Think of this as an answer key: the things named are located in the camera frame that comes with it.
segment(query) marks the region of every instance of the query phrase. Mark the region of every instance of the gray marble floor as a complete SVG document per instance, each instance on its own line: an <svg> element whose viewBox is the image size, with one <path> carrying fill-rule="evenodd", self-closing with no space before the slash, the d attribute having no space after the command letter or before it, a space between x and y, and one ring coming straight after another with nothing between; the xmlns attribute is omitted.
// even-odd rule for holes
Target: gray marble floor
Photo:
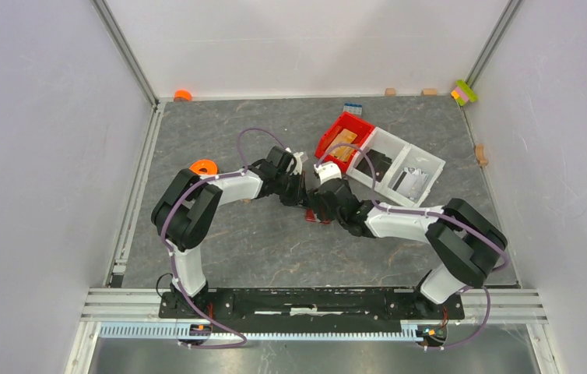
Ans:
<svg viewBox="0 0 587 374"><path fill-rule="evenodd" d="M448 342L468 337L475 326L451 325ZM240 349L188 350L175 340L99 339L90 373L170 374L195 372L406 374L533 374L540 370L525 326L487 325L465 347L424 353L402 341L248 341Z"/></svg>
<svg viewBox="0 0 587 374"><path fill-rule="evenodd" d="M214 160L221 171L238 169L236 136L244 128L257 126L276 133L292 150L308 152L311 159L306 168L310 170L320 136L346 101L167 104L122 287L152 288L159 275L170 271L149 216L180 169L202 158ZM447 162L423 206L460 197L486 218L496 220L465 119L450 97L359 97L350 101L364 106L365 120ZM242 143L250 162L265 157L274 145L260 132L246 134ZM368 197L365 187L352 186L358 197ZM276 196L220 208L202 243L202 261L210 287L406 286L417 284L440 263L429 245L397 238L354 238L337 223L308 223L303 210L280 205ZM515 282L512 268L491 274L488 280L488 284Z"/></svg>

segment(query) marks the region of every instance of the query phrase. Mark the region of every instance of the small red object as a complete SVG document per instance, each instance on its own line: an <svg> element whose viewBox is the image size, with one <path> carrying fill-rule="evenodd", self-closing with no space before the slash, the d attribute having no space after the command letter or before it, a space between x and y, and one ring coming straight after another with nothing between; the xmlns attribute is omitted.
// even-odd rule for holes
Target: small red object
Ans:
<svg viewBox="0 0 587 374"><path fill-rule="evenodd" d="M192 95L186 90L179 90L174 93L174 101L191 101Z"/></svg>
<svg viewBox="0 0 587 374"><path fill-rule="evenodd" d="M321 140L318 142L318 146L315 151L316 158L321 158L323 156L325 150L327 150L328 146L330 146L330 143L332 143L332 141L344 129L347 129L357 135L356 139L353 141L353 144L362 146L364 141L367 140L369 134L374 131L374 125L348 112L343 112L342 115L337 118L337 121L332 124L330 129L326 131L325 134L323 134ZM337 164L337 166L339 166L339 169L342 171L342 173L346 173L346 170L348 170L349 165L351 164L351 161L355 157L356 153L357 152L353 152L348 161L341 161L336 157L331 156L330 154L326 156L323 161L334 162Z"/></svg>
<svg viewBox="0 0 587 374"><path fill-rule="evenodd" d="M323 221L317 220L316 216L314 214L314 211L312 209L305 210L305 220L307 222L314 222L314 223L319 223L319 224L330 224L329 220L323 220Z"/></svg>

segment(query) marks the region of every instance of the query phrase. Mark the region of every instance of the white backdrop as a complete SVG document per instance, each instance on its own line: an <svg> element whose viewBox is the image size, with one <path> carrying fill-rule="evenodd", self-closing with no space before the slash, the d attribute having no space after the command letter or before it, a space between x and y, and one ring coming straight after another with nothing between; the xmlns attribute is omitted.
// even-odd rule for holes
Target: white backdrop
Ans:
<svg viewBox="0 0 587 374"><path fill-rule="evenodd" d="M0 373L64 371L150 114L91 2L0 2Z"/></svg>
<svg viewBox="0 0 587 374"><path fill-rule="evenodd" d="M587 373L587 2L523 2L468 107L521 277Z"/></svg>
<svg viewBox="0 0 587 374"><path fill-rule="evenodd" d="M506 0L108 0L160 97L447 93Z"/></svg>

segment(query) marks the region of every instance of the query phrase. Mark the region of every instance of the enclosure floor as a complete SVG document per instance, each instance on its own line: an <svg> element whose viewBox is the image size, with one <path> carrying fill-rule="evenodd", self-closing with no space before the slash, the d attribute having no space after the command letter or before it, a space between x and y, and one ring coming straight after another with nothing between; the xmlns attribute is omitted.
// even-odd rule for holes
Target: enclosure floor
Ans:
<svg viewBox="0 0 587 374"><path fill-rule="evenodd" d="M167 253L149 217L179 170L202 158L214 160L221 171L237 170L241 166L237 134L247 127L262 127L277 134L292 150L308 153L305 169L308 177L312 176L317 143L346 101L362 104L363 118L368 122L447 162L423 206L444 205L459 197L497 222L465 119L450 97L169 103L160 124L122 287L152 288L158 276L170 272ZM275 143L266 134L251 132L245 134L242 144L252 162L265 157ZM368 198L366 187L355 181L351 185L359 198ZM309 223L303 210L282 206L276 196L270 196L218 209L202 243L202 262L212 288L412 286L440 264L440 259L429 245L419 242L355 238L336 222ZM487 283L515 282L510 267L491 274Z"/></svg>

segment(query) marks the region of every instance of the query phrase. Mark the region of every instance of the white plastic bin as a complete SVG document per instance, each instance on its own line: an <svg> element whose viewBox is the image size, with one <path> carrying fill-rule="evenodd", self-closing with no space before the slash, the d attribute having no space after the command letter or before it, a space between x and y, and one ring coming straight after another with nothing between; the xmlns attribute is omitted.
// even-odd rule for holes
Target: white plastic bin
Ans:
<svg viewBox="0 0 587 374"><path fill-rule="evenodd" d="M375 189L376 192L401 206L420 206L445 166L445 161L441 158L378 127L369 135L361 148L365 152L378 151L392 159L392 166L385 172L383 179L376 182ZM371 187L371 173L365 174L357 170L357 165L362 159L362 154L356 155L346 174ZM412 168L414 172L422 171L427 175L426 179L422 178L418 181L413 178L411 174L414 173L410 173L409 168ZM403 171L408 174L402 178Z"/></svg>

